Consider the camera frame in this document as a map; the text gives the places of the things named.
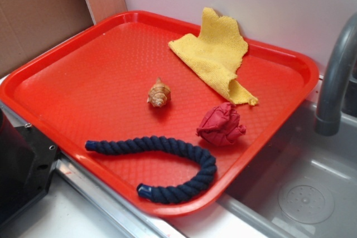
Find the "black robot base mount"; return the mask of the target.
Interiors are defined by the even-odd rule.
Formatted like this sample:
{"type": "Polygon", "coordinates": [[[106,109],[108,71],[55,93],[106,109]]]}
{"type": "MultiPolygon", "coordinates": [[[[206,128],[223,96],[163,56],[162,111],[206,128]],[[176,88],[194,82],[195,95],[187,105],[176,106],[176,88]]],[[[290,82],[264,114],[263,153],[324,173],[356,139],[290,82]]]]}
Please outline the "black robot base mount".
{"type": "Polygon", "coordinates": [[[1,112],[1,227],[47,195],[59,149],[36,127],[1,112]]]}

